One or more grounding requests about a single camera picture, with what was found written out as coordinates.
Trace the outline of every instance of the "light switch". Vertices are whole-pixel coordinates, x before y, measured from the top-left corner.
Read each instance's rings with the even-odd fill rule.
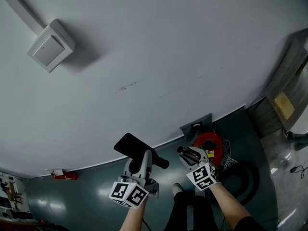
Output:
[[[48,66],[63,51],[62,45],[50,35],[34,52],[33,58],[44,66]]]

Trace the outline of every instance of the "red cylinder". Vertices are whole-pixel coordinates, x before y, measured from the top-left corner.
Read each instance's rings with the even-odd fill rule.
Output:
[[[55,175],[53,178],[56,180],[77,180],[78,175],[75,172],[63,171],[63,175]]]
[[[218,144],[217,148],[208,149],[208,150],[205,150],[205,152],[210,162],[215,164],[215,166],[219,167],[220,162],[222,160],[222,156],[223,156],[223,143],[222,143],[220,136],[215,132],[202,133],[195,140],[195,142],[193,143],[193,146],[202,148],[202,146],[206,142]]]

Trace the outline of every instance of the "forearm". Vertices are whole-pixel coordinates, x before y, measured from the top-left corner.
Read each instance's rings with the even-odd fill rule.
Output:
[[[249,217],[249,212],[242,206],[222,184],[217,183],[209,187],[215,196],[226,221],[234,230],[236,224],[244,217]]]
[[[130,208],[120,231],[141,231],[146,200],[138,209]]]

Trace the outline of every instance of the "white sneaker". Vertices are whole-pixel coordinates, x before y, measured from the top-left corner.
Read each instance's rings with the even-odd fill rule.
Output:
[[[195,196],[202,196],[202,197],[204,197],[205,198],[205,191],[201,191],[201,190],[199,190],[198,188],[194,188],[194,195]]]
[[[182,193],[184,190],[183,190],[183,188],[181,187],[181,185],[180,184],[178,184],[178,183],[175,183],[175,184],[173,184],[173,186],[172,186],[172,192],[173,192],[173,195],[175,196],[177,193]]]

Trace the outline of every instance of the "red device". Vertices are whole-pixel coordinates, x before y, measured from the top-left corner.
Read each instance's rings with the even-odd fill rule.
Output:
[[[222,139],[216,132],[206,132],[198,136],[193,143],[194,147],[204,149],[208,159],[215,166],[220,167],[220,162],[223,156]]]
[[[78,179],[78,175],[75,172],[63,171],[63,175],[54,175],[54,174],[51,174],[51,175],[56,180],[77,180]]]

